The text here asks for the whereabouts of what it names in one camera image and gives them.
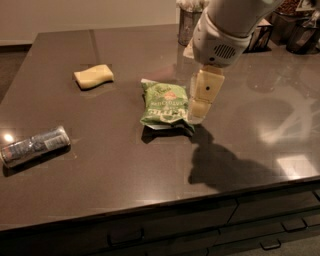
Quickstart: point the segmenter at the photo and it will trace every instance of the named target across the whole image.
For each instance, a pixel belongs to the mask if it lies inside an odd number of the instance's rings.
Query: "floor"
[[[0,47],[0,103],[13,82],[29,46]],[[271,251],[262,249],[250,250],[231,256],[320,256],[320,237],[315,236],[294,242],[285,243],[281,248]]]

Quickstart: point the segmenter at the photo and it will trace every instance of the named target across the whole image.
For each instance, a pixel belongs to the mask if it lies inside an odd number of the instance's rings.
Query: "drawer handle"
[[[134,239],[122,241],[122,242],[112,242],[111,236],[109,234],[107,235],[107,242],[110,247],[131,245],[131,244],[139,243],[143,239],[144,239],[144,229],[143,228],[140,229],[140,234],[139,234],[138,238],[134,238]]]
[[[274,250],[274,249],[278,249],[281,247],[281,242],[279,240],[276,240],[274,242],[264,242],[264,243],[260,243],[260,246],[263,250],[265,251],[270,251],[270,250]]]

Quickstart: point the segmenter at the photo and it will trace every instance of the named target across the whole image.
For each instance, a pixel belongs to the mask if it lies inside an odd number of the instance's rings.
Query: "can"
[[[13,168],[48,152],[70,146],[70,139],[62,126],[11,143],[0,150],[0,158],[7,168]]]

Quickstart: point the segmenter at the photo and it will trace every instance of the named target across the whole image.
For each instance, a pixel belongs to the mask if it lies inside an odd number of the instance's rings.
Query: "cabinet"
[[[11,255],[227,255],[320,233],[318,185],[145,207],[0,233]]]

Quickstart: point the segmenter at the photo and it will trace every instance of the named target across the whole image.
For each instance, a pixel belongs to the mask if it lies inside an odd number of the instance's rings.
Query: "wall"
[[[39,32],[173,24],[175,0],[1,0],[0,45],[32,43]]]

